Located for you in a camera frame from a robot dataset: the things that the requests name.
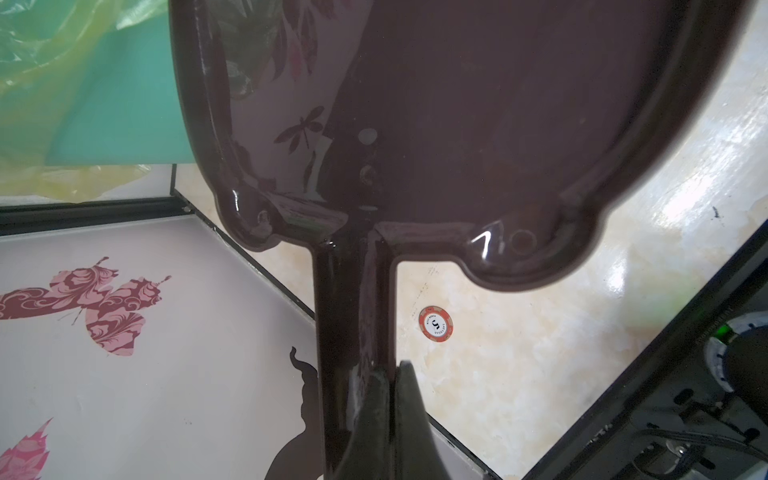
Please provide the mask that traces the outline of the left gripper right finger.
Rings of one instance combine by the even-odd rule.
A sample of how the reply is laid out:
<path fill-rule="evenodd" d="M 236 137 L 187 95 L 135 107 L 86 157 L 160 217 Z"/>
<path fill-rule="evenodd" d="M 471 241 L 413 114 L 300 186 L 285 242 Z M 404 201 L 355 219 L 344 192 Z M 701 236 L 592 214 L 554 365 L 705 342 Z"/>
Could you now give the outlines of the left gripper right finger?
<path fill-rule="evenodd" d="M 394 478 L 449 480 L 411 362 L 397 368 L 394 383 Z"/>

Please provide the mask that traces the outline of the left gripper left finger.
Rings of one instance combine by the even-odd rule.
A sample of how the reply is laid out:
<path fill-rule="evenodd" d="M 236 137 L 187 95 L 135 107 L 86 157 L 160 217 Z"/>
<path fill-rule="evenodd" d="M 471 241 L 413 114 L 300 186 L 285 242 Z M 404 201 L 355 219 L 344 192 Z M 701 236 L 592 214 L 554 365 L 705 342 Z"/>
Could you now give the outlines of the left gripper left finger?
<path fill-rule="evenodd" d="M 334 473 L 341 480 L 385 480 L 390 478 L 391 383 L 385 371 L 375 370 L 350 442 Z"/>

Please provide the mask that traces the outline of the dark brown dustpan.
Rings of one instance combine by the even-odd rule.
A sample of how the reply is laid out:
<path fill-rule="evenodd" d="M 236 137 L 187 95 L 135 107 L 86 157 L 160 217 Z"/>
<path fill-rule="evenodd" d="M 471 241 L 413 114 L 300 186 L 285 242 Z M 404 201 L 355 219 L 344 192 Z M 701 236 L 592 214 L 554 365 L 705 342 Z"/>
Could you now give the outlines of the dark brown dustpan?
<path fill-rule="evenodd" d="M 686 129 L 748 1 L 172 1 L 191 149 L 229 235 L 313 259 L 322 465 L 395 381 L 396 267 L 551 284 Z"/>

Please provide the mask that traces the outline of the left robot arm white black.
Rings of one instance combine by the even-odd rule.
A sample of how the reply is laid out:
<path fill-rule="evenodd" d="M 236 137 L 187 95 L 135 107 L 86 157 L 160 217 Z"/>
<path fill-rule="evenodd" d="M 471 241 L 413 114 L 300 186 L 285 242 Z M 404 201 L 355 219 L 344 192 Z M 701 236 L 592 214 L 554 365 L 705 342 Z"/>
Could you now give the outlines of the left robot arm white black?
<path fill-rule="evenodd" d="M 767 314 L 721 325 L 699 354 L 583 444 L 561 441 L 532 479 L 746 479 L 767 463 Z M 448 479 L 412 365 L 373 377 L 336 479 Z"/>

